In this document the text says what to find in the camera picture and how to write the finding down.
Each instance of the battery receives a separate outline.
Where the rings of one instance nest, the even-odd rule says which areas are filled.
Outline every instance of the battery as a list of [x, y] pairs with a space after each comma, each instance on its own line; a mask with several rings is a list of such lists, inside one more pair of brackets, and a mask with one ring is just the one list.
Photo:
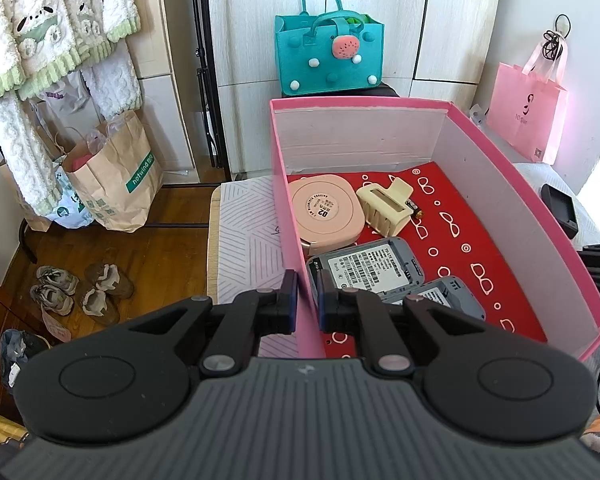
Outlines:
[[[478, 303], [472, 292], [457, 276], [444, 276], [424, 285], [408, 287], [402, 294], [402, 298], [407, 294], [424, 296], [428, 300], [458, 310], [476, 319], [484, 320], [486, 318], [482, 305]], [[391, 303], [402, 304], [402, 298]]]
[[338, 288], [352, 286], [375, 292], [388, 303], [401, 301], [406, 291], [425, 282], [422, 267], [408, 243], [391, 237], [320, 254], [307, 261], [314, 299], [320, 270], [330, 272]]

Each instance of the teal felt bag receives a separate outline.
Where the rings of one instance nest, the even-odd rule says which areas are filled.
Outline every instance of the teal felt bag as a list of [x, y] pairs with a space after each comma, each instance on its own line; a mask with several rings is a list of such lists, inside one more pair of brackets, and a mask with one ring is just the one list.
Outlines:
[[384, 25], [368, 14], [338, 10], [310, 16], [276, 16], [276, 66], [289, 96], [378, 86]]

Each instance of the red fabric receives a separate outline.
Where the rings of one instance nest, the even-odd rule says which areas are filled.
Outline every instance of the red fabric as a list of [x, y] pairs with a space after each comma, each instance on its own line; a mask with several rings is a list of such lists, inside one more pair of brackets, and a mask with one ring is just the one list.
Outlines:
[[[409, 244], [422, 266], [426, 282], [435, 280], [440, 275], [446, 276], [448, 269], [474, 294], [484, 308], [488, 323], [536, 341], [546, 342], [536, 314], [500, 251], [477, 216], [435, 162], [392, 174], [338, 174], [346, 179], [354, 190], [359, 189], [364, 182], [375, 182], [387, 188], [391, 184], [390, 175], [410, 184], [413, 187], [411, 199], [424, 214], [418, 230], [411, 221], [398, 236]], [[289, 175], [287, 179], [292, 182], [300, 177]], [[380, 238], [381, 235], [375, 234], [365, 225], [357, 244]], [[324, 335], [325, 342], [330, 341], [329, 344], [325, 344], [327, 357], [355, 355], [352, 338], [349, 337], [345, 343], [339, 344], [343, 339], [344, 335], [341, 334]]]
[[79, 156], [74, 160], [74, 171], [78, 171], [81, 167], [83, 167], [92, 157], [91, 153], [87, 153], [86, 155]]

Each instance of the pink shoebox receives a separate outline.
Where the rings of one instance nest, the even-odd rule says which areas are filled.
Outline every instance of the pink shoebox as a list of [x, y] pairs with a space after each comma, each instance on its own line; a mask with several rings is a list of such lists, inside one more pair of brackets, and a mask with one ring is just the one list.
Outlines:
[[540, 197], [451, 103], [334, 96], [270, 102], [274, 196], [283, 260], [300, 276], [302, 358], [324, 357], [317, 311], [286, 176], [401, 171], [435, 162], [460, 192], [518, 280], [548, 344], [580, 360], [600, 344], [600, 294]]

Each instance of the pink paper bag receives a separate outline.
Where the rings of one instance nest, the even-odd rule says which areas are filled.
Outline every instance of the pink paper bag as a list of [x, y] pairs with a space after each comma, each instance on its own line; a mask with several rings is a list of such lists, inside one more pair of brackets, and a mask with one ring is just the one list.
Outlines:
[[533, 162], [553, 164], [562, 137], [568, 92], [560, 85], [567, 62], [567, 43], [560, 35], [558, 40], [562, 55], [555, 80], [550, 76], [556, 61], [548, 70], [540, 66], [544, 41], [538, 43], [524, 68], [500, 63], [487, 114], [487, 125]]

